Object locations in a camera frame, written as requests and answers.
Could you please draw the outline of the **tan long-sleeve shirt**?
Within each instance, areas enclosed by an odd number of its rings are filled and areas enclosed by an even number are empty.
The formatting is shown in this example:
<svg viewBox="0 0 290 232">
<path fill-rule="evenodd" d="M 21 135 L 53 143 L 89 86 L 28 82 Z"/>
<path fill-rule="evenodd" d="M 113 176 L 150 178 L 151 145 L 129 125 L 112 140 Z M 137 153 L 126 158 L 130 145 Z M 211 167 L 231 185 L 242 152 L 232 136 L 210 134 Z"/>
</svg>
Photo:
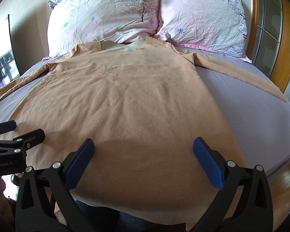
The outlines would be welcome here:
<svg viewBox="0 0 290 232">
<path fill-rule="evenodd" d="M 150 37 L 131 50 L 103 50 L 96 41 L 78 44 L 0 89 L 2 102 L 43 75 L 10 115 L 15 131 L 0 139 L 43 129 L 45 140 L 26 158 L 28 165 L 42 169 L 89 138 L 95 154 L 72 191 L 76 199 L 155 223 L 196 222 L 217 189 L 193 153 L 195 138 L 246 165 L 199 67 L 286 100 L 267 79 L 204 53 Z"/>
</svg>

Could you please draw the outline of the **window with hanging clothes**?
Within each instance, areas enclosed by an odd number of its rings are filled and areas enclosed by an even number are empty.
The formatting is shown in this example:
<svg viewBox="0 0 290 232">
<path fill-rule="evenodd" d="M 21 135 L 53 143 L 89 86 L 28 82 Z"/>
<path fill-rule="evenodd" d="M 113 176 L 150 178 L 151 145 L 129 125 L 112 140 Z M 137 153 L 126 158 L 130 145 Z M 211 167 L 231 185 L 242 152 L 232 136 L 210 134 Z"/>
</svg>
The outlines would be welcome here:
<svg viewBox="0 0 290 232">
<path fill-rule="evenodd" d="M 11 44 L 10 18 L 0 19 L 0 88 L 20 77 Z"/>
</svg>

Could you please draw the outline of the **lavender bed sheet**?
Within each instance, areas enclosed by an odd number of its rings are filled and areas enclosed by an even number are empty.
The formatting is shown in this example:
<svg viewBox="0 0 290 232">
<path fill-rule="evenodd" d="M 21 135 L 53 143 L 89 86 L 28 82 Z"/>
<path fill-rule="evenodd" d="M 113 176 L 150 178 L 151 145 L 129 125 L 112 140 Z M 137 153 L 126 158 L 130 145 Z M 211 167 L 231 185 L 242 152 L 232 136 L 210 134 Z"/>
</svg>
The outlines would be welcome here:
<svg viewBox="0 0 290 232">
<path fill-rule="evenodd" d="M 39 62 L 32 66 L 26 75 L 66 55 Z M 239 67 L 265 78 L 252 65 L 243 64 Z M 197 71 L 224 114 L 240 147 L 246 161 L 246 165 L 240 167 L 254 168 L 256 165 L 261 165 L 265 174 L 269 175 L 284 164 L 290 158 L 290 102 L 288 99 L 283 101 L 273 95 L 267 95 L 263 90 L 247 82 L 217 71 L 203 67 L 197 68 Z M 18 93 L 0 102 L 0 123 L 11 120 L 10 115 L 18 104 L 42 79 L 43 75 L 38 75 Z"/>
</svg>

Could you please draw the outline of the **left floral pink pillow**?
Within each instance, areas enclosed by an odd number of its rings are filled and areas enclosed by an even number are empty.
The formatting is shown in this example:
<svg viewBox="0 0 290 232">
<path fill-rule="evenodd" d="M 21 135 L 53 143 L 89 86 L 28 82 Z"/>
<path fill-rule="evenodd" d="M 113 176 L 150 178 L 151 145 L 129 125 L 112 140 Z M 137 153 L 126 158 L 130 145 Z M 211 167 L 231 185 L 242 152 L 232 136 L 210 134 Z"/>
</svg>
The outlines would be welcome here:
<svg viewBox="0 0 290 232">
<path fill-rule="evenodd" d="M 91 41 L 127 44 L 154 36 L 159 0 L 49 0 L 49 56 Z"/>
</svg>

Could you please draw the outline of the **floral pink pillow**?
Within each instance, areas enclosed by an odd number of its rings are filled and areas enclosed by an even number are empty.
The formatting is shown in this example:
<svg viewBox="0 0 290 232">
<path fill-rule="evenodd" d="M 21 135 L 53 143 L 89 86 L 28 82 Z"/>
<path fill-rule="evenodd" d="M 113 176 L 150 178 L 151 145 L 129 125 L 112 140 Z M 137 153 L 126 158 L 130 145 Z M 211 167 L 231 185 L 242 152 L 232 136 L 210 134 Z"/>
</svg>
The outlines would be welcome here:
<svg viewBox="0 0 290 232">
<path fill-rule="evenodd" d="M 178 47 L 233 57 L 214 46 L 222 39 L 223 33 L 222 26 L 212 13 L 213 8 L 217 8 L 217 3 L 211 6 L 208 0 L 160 0 L 159 27 L 154 37 Z"/>
<path fill-rule="evenodd" d="M 49 0 L 49 56 L 91 41 L 127 44 L 154 36 L 159 0 Z"/>
</svg>

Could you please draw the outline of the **right floral pink pillow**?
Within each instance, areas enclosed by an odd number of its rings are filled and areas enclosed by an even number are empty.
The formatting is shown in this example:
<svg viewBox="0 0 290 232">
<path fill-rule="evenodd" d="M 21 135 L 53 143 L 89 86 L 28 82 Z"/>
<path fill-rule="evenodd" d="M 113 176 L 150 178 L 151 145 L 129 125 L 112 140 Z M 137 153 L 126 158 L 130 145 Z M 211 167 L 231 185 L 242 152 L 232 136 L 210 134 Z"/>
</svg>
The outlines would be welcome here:
<svg viewBox="0 0 290 232">
<path fill-rule="evenodd" d="M 208 0 L 160 0 L 159 27 L 154 37 L 178 47 L 233 57 L 214 46 L 222 39 L 223 33 L 222 26 L 212 13 L 213 8 L 217 8 L 217 3 L 211 6 Z"/>
</svg>

